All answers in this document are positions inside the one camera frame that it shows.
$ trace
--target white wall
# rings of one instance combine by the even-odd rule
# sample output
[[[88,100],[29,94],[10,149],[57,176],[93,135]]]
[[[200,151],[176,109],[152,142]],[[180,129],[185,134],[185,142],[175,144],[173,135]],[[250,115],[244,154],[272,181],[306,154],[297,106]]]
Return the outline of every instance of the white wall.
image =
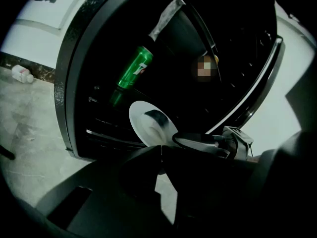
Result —
[[[78,0],[61,29],[33,21],[17,19],[9,30],[0,50],[55,68],[58,52],[66,30],[84,1]]]
[[[275,11],[278,21],[286,21],[287,23],[289,23],[292,27],[298,30],[298,32],[301,32],[302,36],[305,36],[309,40],[309,42],[316,47],[316,40],[310,34],[310,32],[299,23],[299,20],[297,18],[290,18],[277,2],[275,2]]]

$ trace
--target concrete floor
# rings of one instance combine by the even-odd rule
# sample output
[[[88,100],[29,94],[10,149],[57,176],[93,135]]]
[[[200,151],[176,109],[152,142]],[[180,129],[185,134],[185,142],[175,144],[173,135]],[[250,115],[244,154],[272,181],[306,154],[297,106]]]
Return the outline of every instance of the concrete floor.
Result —
[[[22,84],[11,70],[0,67],[0,145],[14,153],[0,155],[0,166],[12,193],[33,207],[54,186],[89,162],[72,158],[65,150],[54,106],[54,85],[35,79]],[[177,193],[166,175],[156,191],[162,210],[173,222]]]

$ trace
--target black plastic part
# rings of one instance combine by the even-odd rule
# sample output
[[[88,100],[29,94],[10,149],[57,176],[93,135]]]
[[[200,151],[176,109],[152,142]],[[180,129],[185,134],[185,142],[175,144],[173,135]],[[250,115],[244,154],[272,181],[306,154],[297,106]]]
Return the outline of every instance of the black plastic part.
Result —
[[[72,146],[67,129],[65,98],[69,67],[73,59],[73,51],[78,45],[83,30],[87,27],[90,20],[105,1],[106,0],[86,0],[84,2],[70,23],[59,50],[56,65],[58,69],[55,70],[54,99],[59,129],[67,149],[72,149]]]
[[[309,216],[316,209],[317,193],[312,186],[317,177],[317,155],[312,147],[316,136],[315,132],[299,132],[274,152],[264,152],[259,159],[262,164],[246,187],[248,210],[252,216],[261,212],[259,220],[262,221],[264,216],[270,215],[277,228],[294,221],[297,227],[313,225]],[[257,208],[251,207],[258,202]]]
[[[180,237],[238,232],[236,227],[245,222],[238,218],[247,203],[243,187],[256,163],[167,147],[163,147],[162,159],[178,193],[174,226]]]
[[[111,161],[93,162],[56,186],[37,209],[47,216],[60,208],[61,214],[61,208],[68,209],[62,203],[65,198],[77,187],[84,187],[91,194],[67,231],[95,238],[173,236],[172,224],[161,211],[160,195],[154,191],[161,169],[161,147],[112,156]]]
[[[184,149],[203,151],[227,158],[229,152],[222,136],[211,134],[178,132],[173,135],[173,141]]]
[[[2,145],[0,145],[0,154],[7,157],[10,160],[15,159],[15,155],[11,153],[10,151],[6,150]]]
[[[62,229],[67,229],[90,194],[90,189],[82,187],[75,188],[61,204],[48,215],[48,220]]]

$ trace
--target metal edge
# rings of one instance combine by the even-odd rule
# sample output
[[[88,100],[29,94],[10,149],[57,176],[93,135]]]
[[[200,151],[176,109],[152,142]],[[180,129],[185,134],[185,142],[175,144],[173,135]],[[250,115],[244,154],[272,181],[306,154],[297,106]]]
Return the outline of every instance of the metal edge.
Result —
[[[277,73],[279,71],[279,68],[280,68],[282,60],[283,60],[284,52],[285,52],[285,44],[284,44],[284,42],[282,42],[280,44],[280,49],[278,51],[278,55],[277,55],[275,64],[273,66],[273,69],[267,78],[267,82],[266,82],[264,89],[262,90],[260,96],[257,98],[256,102],[253,103],[253,105],[244,114],[245,115],[244,118],[241,115],[240,117],[238,117],[236,119],[236,121],[242,119],[242,122],[239,123],[240,128],[247,123],[247,121],[253,116],[253,114],[258,110],[258,108],[260,107],[262,102],[267,97],[269,91],[271,90],[271,88],[273,86],[273,83],[275,82]]]
[[[91,135],[94,135],[94,136],[97,136],[97,137],[102,137],[102,138],[105,138],[105,139],[109,139],[109,140],[113,140],[113,141],[116,141],[116,142],[119,142],[119,143],[124,143],[124,144],[130,144],[130,145],[137,145],[137,146],[140,146],[140,147],[145,147],[145,144],[143,143],[137,143],[137,142],[131,142],[131,141],[126,141],[126,140],[121,140],[121,139],[117,139],[115,137],[111,137],[111,136],[107,136],[107,135],[103,135],[103,134],[100,134],[100,133],[97,133],[97,132],[93,132],[89,129],[86,130],[86,132],[88,134],[91,134]]]
[[[222,125],[230,116],[232,116],[239,107],[241,107],[241,105],[248,99],[248,97],[253,93],[253,91],[255,90],[255,88],[258,86],[258,84],[261,82],[263,76],[265,75],[266,71],[269,69],[271,62],[273,60],[273,57],[275,55],[275,53],[278,51],[279,46],[282,44],[283,39],[278,37],[275,40],[275,43],[273,45],[272,51],[266,61],[265,66],[263,67],[260,75],[258,76],[258,78],[256,79],[255,83],[253,84],[253,86],[251,87],[251,89],[248,91],[248,93],[242,98],[242,100],[223,118],[221,119],[220,122],[218,122],[215,126],[213,126],[210,130],[208,130],[206,132],[206,134],[209,134],[211,132],[213,132],[215,129],[217,129],[220,125]]]

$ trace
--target soda can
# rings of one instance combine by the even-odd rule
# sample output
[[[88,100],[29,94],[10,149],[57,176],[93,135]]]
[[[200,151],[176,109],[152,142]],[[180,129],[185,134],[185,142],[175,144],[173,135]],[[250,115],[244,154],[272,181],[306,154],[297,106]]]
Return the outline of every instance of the soda can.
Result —
[[[152,62],[153,55],[145,47],[138,47],[129,63],[123,70],[117,85],[123,89],[131,88],[138,77],[145,71],[146,67]]]

